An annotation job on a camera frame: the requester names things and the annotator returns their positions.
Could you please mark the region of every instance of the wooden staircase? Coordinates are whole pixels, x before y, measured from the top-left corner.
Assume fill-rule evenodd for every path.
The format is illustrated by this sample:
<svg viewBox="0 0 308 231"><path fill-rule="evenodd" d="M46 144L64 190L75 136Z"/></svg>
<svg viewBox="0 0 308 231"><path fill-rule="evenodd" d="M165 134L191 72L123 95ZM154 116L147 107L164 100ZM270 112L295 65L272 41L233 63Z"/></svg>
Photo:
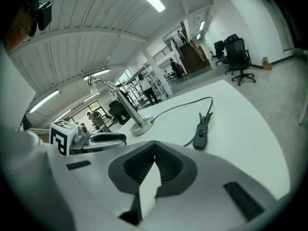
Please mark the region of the wooden staircase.
<svg viewBox="0 0 308 231"><path fill-rule="evenodd" d="M189 44L184 44L180 47L180 51L184 57L183 63L188 74L191 74L201 68L207 67L208 64L204 61L196 50Z"/></svg>

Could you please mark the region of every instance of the floor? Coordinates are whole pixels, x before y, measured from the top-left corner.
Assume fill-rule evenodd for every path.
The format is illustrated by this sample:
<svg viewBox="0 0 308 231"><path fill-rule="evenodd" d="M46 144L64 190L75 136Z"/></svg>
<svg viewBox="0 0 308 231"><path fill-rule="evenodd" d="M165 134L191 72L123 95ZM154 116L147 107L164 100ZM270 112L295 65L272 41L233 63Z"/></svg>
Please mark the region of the floor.
<svg viewBox="0 0 308 231"><path fill-rule="evenodd" d="M231 81L230 72L224 74L227 68L226 65L215 67L214 64L211 73L200 74L186 82L173 85L174 94L169 98L221 79L226 80L246 97L267 121L283 150L291 187L295 187L308 163L308 115L301 126L297 123L307 91L307 62L292 58L274 65L271 71L247 69L245 72L253 73L257 82L244 79L241 86L237 85L237 81Z"/></svg>

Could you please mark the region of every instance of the white ceiling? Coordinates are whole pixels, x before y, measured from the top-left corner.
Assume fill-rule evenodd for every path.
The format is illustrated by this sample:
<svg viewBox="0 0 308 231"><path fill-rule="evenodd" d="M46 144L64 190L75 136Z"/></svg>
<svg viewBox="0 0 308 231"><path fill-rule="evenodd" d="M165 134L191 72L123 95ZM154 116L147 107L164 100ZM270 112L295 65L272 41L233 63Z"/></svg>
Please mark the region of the white ceiling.
<svg viewBox="0 0 308 231"><path fill-rule="evenodd" d="M85 75L108 66L111 71L101 77L115 82L141 47L187 15L185 6L192 13L213 2L161 0L166 9L158 13L146 0L40 0L46 1L52 2L52 22L11 54L37 92L30 108L52 91L61 90L37 114L29 115L34 127L48 124L90 96Z"/></svg>

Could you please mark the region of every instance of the pillar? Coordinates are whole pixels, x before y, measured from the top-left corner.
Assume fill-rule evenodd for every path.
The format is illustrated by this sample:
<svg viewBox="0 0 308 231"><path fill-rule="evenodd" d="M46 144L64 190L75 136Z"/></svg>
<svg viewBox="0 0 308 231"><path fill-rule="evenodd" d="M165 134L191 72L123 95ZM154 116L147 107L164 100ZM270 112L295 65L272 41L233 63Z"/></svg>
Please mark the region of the pillar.
<svg viewBox="0 0 308 231"><path fill-rule="evenodd" d="M141 52L143 53L144 57L146 60L149 62L151 65L152 69L154 70L156 77L160 80L160 83L162 83L163 88L165 89L166 93L171 96L173 94L171 87L169 86L168 82L166 81L162 71L160 70L158 64L156 61L153 59L153 56L151 56L150 52L148 49L142 49Z"/></svg>

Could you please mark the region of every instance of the lamp base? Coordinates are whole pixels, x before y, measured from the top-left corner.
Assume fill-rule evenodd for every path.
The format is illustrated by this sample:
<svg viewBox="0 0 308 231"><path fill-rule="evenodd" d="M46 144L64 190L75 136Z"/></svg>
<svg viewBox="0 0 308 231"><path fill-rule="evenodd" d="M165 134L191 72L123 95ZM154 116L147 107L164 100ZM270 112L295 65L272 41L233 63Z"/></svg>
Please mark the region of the lamp base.
<svg viewBox="0 0 308 231"><path fill-rule="evenodd" d="M136 123L130 128L130 132L132 133L132 135L134 135L135 137L140 136L142 134L144 134L147 130L149 130L154 123L152 123L151 121L153 120L153 116L151 115L145 115L142 117L144 119L145 125L140 128Z"/></svg>

